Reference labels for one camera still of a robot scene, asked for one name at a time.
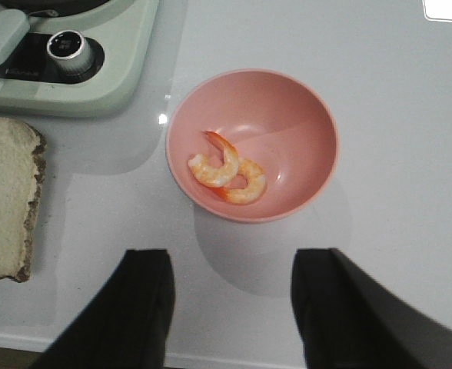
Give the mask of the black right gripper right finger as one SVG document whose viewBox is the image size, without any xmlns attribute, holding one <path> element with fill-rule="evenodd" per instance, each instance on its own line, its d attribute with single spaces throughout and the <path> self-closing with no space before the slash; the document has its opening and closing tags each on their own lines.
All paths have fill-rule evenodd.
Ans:
<svg viewBox="0 0 452 369">
<path fill-rule="evenodd" d="M 309 368 L 452 368 L 452 330 L 336 248 L 297 250 L 291 306 Z"/>
</svg>

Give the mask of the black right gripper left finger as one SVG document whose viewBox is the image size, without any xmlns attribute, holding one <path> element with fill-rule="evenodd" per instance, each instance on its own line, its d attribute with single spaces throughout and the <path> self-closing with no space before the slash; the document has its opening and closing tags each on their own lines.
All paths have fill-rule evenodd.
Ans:
<svg viewBox="0 0 452 369">
<path fill-rule="evenodd" d="M 174 312 L 171 258 L 128 250 L 85 309 L 33 368 L 162 368 Z"/>
</svg>

